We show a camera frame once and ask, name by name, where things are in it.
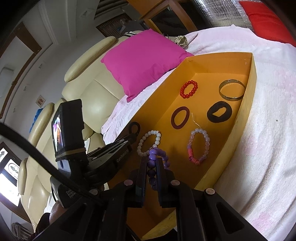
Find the red bead bracelet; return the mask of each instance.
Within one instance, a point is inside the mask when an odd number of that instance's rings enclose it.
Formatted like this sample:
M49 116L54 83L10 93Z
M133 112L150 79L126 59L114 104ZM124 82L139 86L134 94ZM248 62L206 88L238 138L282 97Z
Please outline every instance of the red bead bracelet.
M184 94L184 90L186 89L186 87L190 84L193 84L194 87L193 89L188 93L188 94ZM196 92L196 90L198 89L198 86L197 86L197 82L193 81L193 80L190 80L188 82L186 82L182 88L180 89L180 96L183 97L183 99L188 99L190 96L193 96L193 94Z

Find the white bead bracelet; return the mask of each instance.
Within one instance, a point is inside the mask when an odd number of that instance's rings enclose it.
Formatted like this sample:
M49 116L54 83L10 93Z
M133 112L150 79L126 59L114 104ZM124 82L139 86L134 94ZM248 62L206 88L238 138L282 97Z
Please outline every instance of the white bead bracelet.
M148 131L148 133L146 133L142 139L140 140L139 142L139 145L137 147L137 153L139 156L147 156L149 155L149 150L145 151L145 152L142 152L142 146L143 146L143 142L147 139L148 136L151 136L151 135L156 135L156 138L155 138L155 143L153 144L153 148L154 147L157 147L159 144L160 144L160 137L161 137L161 133L159 131L154 131L154 130L151 130L151 131Z

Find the bedsheet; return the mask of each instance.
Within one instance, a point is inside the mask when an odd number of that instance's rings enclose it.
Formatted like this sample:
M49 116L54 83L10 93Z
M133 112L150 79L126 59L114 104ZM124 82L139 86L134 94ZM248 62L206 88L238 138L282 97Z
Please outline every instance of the bedsheet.
M266 239L284 240L296 221L296 48L232 25L199 31L186 50L194 55L253 53L257 84L251 112L214 188ZM115 140L170 73L131 102L126 103L126 96L118 102L102 127L106 144Z

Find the gold bangle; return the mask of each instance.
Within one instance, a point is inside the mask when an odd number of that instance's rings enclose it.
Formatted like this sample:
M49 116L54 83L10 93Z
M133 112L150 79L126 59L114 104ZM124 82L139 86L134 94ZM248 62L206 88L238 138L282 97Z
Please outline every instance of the gold bangle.
M225 100L228 100L228 101L238 101L240 99L242 99L244 97L244 93L242 96L240 97L228 97L224 94L221 93L221 89L223 86L227 85L227 84L230 84L230 83L238 83L240 84L242 87L244 87L244 90L246 91L246 87L244 86L244 84L238 80L234 80L234 79L230 79L230 80L225 80L223 81L220 85L219 85L219 94L221 95L221 97Z

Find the pink and white bedspread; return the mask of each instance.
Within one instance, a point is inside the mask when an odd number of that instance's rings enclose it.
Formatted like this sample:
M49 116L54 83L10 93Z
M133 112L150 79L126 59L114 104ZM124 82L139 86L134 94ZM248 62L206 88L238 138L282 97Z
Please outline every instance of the pink and white bedspread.
M257 84L251 112L214 188L269 241L284 240L296 221L296 48L232 25L199 31L186 50L194 55L253 53ZM116 139L170 73L131 102L126 96L118 102L102 127L106 144Z

